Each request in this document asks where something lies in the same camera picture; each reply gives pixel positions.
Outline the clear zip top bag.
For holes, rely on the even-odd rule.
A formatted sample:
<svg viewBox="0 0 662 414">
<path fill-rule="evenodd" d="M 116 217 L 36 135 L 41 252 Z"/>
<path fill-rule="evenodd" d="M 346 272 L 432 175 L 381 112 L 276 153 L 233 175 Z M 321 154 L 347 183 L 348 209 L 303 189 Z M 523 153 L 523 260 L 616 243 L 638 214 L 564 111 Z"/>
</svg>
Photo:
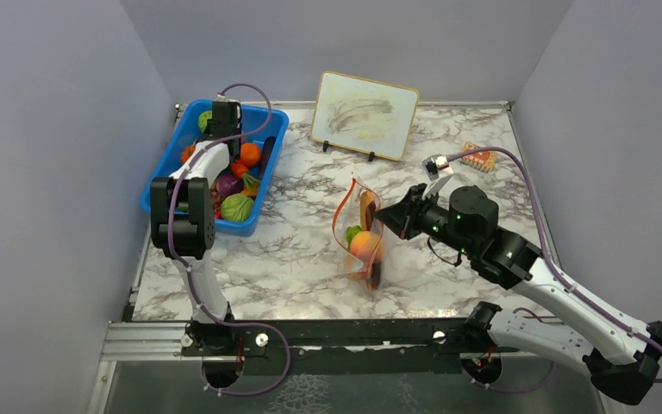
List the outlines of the clear zip top bag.
<svg viewBox="0 0 662 414">
<path fill-rule="evenodd" d="M 380 196 L 353 175 L 332 219 L 332 235 L 339 247 L 339 273 L 369 291 L 380 288 L 384 273 L 385 239 L 389 232 L 376 218 L 381 207 Z"/>
</svg>

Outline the toy peach bottom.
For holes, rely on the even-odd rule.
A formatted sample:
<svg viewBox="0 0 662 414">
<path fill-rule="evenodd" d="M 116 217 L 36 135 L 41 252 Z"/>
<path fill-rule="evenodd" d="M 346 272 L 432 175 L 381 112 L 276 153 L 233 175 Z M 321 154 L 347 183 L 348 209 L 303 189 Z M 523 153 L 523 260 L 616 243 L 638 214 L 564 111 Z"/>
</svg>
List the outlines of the toy peach bottom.
<svg viewBox="0 0 662 414">
<path fill-rule="evenodd" d="M 384 256 L 382 237 L 371 231 L 362 230 L 353 238 L 349 252 L 362 261 L 379 263 Z"/>
</svg>

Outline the toy green starfruit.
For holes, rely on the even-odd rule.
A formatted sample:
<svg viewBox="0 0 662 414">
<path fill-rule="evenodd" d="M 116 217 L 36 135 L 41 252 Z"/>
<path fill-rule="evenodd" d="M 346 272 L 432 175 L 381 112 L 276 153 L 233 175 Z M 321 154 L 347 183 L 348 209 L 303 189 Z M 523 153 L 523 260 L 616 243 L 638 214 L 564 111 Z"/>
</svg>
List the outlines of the toy green starfruit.
<svg viewBox="0 0 662 414">
<path fill-rule="evenodd" d="M 350 226 L 346 228 L 345 237 L 347 242 L 347 247 L 350 248 L 353 238 L 362 231 L 362 228 L 359 225 Z"/>
</svg>

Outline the toy orange pumpkin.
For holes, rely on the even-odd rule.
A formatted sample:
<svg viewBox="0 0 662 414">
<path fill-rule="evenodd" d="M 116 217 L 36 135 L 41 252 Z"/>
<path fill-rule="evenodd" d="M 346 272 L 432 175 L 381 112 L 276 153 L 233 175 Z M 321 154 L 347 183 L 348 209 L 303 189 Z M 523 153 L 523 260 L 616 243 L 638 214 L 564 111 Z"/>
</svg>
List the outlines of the toy orange pumpkin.
<svg viewBox="0 0 662 414">
<path fill-rule="evenodd" d="M 185 164 L 191 156 L 195 153 L 196 151 L 196 144 L 192 143 L 189 146 L 185 147 L 184 150 L 181 152 L 179 156 L 179 161 L 181 165 Z"/>
</svg>

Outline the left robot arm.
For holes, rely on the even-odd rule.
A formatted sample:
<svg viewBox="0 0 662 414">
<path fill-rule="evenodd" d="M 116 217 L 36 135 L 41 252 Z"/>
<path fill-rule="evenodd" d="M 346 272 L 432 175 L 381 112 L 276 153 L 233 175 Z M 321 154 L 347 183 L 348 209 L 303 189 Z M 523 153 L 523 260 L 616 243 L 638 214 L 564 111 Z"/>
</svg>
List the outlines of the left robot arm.
<svg viewBox="0 0 662 414">
<path fill-rule="evenodd" d="M 239 154 L 241 119 L 238 102 L 215 100 L 191 154 L 149 188 L 151 240 L 172 259 L 190 295 L 192 316 L 183 345 L 216 354 L 232 350 L 237 333 L 211 260 L 216 223 L 210 187 Z"/>
</svg>

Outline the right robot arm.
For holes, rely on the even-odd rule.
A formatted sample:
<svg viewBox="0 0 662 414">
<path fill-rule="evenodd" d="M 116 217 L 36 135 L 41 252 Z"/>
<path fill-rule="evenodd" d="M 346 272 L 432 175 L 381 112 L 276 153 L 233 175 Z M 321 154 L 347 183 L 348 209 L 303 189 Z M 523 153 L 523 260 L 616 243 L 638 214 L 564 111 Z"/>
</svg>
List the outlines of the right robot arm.
<svg viewBox="0 0 662 414">
<path fill-rule="evenodd" d="M 478 187 L 454 190 L 447 208 L 425 190 L 424 184 L 411 187 L 375 218 L 402 240 L 425 234 L 442 242 L 468 259 L 479 276 L 529 298 L 562 322 L 528 322 L 480 302 L 462 330 L 469 348 L 517 348 L 588 375 L 615 401 L 638 405 L 644 399 L 659 373 L 662 322 L 628 317 L 548 266 L 540 248 L 499 226 L 497 203 Z"/>
</svg>

